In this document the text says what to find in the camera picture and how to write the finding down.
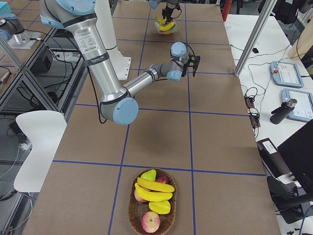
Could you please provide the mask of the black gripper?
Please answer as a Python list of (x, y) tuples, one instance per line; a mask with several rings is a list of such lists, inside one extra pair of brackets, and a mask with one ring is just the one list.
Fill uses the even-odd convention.
[(175, 9), (175, 4), (167, 2), (166, 7), (162, 9), (162, 16), (166, 19), (165, 24), (171, 21), (171, 15)]

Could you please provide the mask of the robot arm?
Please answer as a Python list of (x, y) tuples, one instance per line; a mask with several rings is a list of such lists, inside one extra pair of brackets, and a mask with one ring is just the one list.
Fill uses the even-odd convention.
[(139, 110), (133, 95), (160, 77), (179, 81), (185, 74), (191, 54), (184, 43), (176, 42), (171, 47), (169, 63), (153, 64), (142, 75), (121, 85), (96, 27), (95, 1), (42, 0), (40, 8), (43, 24), (64, 28), (73, 35), (102, 94), (98, 110), (105, 119), (119, 125), (132, 123)]
[[(148, 4), (152, 9), (156, 9), (162, 0), (148, 0)], [(162, 19), (160, 21), (161, 24), (168, 24), (174, 18), (172, 17), (172, 13), (174, 10), (181, 11), (180, 5), (177, 0), (167, 0), (166, 7), (162, 9)]]

